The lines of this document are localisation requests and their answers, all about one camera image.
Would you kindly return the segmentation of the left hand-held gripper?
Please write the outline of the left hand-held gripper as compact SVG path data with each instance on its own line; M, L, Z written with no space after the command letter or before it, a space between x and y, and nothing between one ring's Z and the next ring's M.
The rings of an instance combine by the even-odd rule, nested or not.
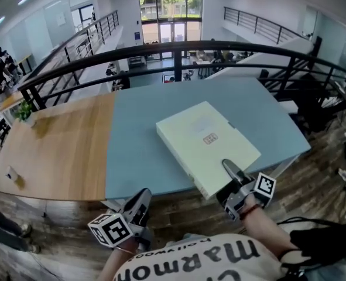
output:
M108 248L115 248L130 238L139 244L139 250L148 251L152 233L147 227L152 193L148 188L126 200L115 213L105 213L88 223L97 241Z

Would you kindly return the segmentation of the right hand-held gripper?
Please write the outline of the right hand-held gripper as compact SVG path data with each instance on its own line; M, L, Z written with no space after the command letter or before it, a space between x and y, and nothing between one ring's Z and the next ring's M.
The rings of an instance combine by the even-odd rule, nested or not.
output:
M254 195L261 208L269 205L275 192L276 179L263 173L259 173L255 179L229 159L223 159L222 166L231 182L216 194L216 198L233 221L240 219L240 211L245 207L245 200L250 194Z

